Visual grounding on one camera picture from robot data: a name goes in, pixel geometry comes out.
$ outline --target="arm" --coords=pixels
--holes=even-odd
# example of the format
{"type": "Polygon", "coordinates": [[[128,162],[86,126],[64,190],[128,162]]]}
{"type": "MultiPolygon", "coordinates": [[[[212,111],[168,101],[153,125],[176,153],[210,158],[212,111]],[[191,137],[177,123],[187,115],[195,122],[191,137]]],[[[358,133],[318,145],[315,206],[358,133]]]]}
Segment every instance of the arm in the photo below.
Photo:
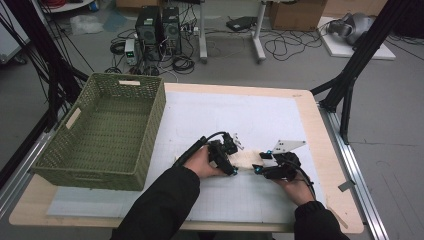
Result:
{"type": "Polygon", "coordinates": [[[325,209],[322,203],[315,201],[311,190],[302,176],[287,182],[274,180],[287,193],[289,198],[298,206],[295,211],[294,236],[296,240],[338,240],[349,239],[340,230],[340,225],[333,213],[325,209]]]}
{"type": "Polygon", "coordinates": [[[156,179],[135,201],[111,239],[170,239],[199,196],[199,179],[220,174],[209,165],[208,150],[203,147],[184,167],[170,168],[156,179]]]}

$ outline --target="basket handle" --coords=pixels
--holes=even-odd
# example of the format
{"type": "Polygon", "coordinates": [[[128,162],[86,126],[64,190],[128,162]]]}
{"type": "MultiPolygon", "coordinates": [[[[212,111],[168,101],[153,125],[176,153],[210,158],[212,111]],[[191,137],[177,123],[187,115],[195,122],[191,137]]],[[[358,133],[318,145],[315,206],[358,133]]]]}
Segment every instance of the basket handle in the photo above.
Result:
{"type": "Polygon", "coordinates": [[[78,119],[80,114],[81,114],[81,109],[79,108],[75,109],[74,113],[72,113],[71,117],[66,122],[66,127],[68,129],[70,129],[72,125],[74,125],[75,121],[78,119]]]}
{"type": "Polygon", "coordinates": [[[121,85],[132,85],[132,86],[140,86],[141,83],[138,81],[126,81],[126,80],[119,80],[119,84],[121,85]]]}
{"type": "Polygon", "coordinates": [[[107,182],[100,173],[71,173],[71,177],[77,181],[107,182]]]}

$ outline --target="green woven basket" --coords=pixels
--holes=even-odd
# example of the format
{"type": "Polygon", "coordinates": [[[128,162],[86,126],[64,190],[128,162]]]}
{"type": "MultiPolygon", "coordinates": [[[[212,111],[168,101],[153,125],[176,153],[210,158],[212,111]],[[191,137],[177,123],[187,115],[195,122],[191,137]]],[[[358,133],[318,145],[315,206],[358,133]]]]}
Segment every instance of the green woven basket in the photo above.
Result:
{"type": "Polygon", "coordinates": [[[32,171],[59,186],[142,190],[165,102],[161,78],[92,74],[32,171]]]}

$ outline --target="black pole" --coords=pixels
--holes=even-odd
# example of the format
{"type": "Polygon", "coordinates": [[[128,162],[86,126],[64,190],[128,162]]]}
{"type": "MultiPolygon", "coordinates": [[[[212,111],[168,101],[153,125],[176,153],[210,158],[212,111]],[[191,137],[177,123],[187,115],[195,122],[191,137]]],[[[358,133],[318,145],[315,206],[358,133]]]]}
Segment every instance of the black pole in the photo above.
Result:
{"type": "Polygon", "coordinates": [[[345,144],[349,144],[347,135],[355,81],[390,34],[391,29],[406,12],[411,2],[388,0],[343,71],[335,79],[311,90],[313,95],[317,95],[330,89],[325,99],[320,101],[320,106],[329,112],[335,112],[337,105],[344,99],[340,134],[345,144]]]}

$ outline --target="table leg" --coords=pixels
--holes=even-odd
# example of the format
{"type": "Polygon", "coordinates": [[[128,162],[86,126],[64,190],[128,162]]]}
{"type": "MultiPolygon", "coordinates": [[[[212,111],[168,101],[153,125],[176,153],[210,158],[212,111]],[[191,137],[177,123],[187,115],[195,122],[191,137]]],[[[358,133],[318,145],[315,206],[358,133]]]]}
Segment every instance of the table leg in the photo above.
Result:
{"type": "Polygon", "coordinates": [[[203,9],[204,4],[205,4],[205,0],[201,0],[200,1],[199,51],[200,51],[200,61],[202,63],[207,63],[208,51],[206,49],[205,15],[204,15],[204,9],[203,9]]]}
{"type": "Polygon", "coordinates": [[[256,25],[256,31],[252,32],[253,43],[256,48],[256,52],[258,53],[258,63],[264,61],[266,59],[264,49],[262,47],[261,41],[259,40],[259,35],[261,33],[262,20],[264,19],[266,8],[266,1],[261,1],[261,6],[259,7],[258,13],[258,24],[256,25]]]}

